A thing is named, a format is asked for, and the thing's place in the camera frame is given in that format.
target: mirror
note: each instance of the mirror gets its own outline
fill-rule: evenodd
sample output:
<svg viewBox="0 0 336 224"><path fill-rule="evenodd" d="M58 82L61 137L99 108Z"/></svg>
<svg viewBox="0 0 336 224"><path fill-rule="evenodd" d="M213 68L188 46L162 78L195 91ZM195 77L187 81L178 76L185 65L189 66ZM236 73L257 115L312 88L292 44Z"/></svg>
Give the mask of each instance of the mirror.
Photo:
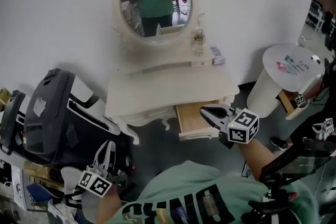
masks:
<svg viewBox="0 0 336 224"><path fill-rule="evenodd" d="M156 42L183 30L191 16L192 0L120 0L120 8L136 35Z"/></svg>

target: ornate mirror frame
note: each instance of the ornate mirror frame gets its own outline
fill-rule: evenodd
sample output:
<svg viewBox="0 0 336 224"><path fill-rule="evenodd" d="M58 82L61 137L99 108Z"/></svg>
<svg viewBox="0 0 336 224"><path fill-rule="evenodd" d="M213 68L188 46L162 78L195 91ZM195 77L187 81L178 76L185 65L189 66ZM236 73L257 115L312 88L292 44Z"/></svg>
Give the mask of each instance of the ornate mirror frame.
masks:
<svg viewBox="0 0 336 224"><path fill-rule="evenodd" d="M123 52L142 49L166 49L172 45L178 45L186 40L191 40L194 30L201 28L204 20L204 13L200 13L199 0L192 0L192 10L187 25L172 39L163 39L159 42L147 41L134 33L126 24L120 8L120 0L113 0L113 30L121 39L121 50Z"/></svg>

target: sneaker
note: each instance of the sneaker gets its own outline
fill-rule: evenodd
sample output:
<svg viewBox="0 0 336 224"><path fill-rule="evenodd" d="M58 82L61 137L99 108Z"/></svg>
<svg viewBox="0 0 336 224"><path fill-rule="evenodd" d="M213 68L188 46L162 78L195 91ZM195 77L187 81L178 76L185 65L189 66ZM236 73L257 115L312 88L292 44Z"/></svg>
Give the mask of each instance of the sneaker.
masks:
<svg viewBox="0 0 336 224"><path fill-rule="evenodd" d="M286 148L288 148L288 145L287 145L286 141L281 140L280 138L278 138L276 136L271 137L270 141L274 146L277 146L282 151L284 151Z"/></svg>

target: white side table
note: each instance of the white side table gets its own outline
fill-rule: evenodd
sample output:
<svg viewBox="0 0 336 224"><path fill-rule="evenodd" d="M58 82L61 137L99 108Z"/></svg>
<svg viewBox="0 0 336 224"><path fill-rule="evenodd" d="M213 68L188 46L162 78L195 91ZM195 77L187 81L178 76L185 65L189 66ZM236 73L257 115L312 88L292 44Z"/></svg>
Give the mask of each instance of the white side table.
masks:
<svg viewBox="0 0 336 224"><path fill-rule="evenodd" d="M317 76L324 74L323 63L313 60L313 55L297 45L275 45L266 50L264 70L247 98L248 109L265 118L279 105L276 97L282 89L303 93ZM287 56L293 60L293 67L285 61Z"/></svg>

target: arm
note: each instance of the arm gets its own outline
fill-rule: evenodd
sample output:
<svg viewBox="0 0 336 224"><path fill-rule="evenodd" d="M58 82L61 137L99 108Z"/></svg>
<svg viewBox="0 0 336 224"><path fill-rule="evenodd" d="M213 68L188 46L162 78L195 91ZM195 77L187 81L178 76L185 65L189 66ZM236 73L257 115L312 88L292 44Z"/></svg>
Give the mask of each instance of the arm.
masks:
<svg viewBox="0 0 336 224"><path fill-rule="evenodd" d="M317 96L321 91L323 91L326 86L323 84L322 80L319 80L313 88L311 88L305 95L306 100Z"/></svg>
<svg viewBox="0 0 336 224"><path fill-rule="evenodd" d="M111 219L121 208L117 186L113 185L106 195L100 199L98 206L97 224L103 224Z"/></svg>
<svg viewBox="0 0 336 224"><path fill-rule="evenodd" d="M261 169L276 159L276 156L258 140L252 139L250 143L237 144L254 178L259 181Z"/></svg>

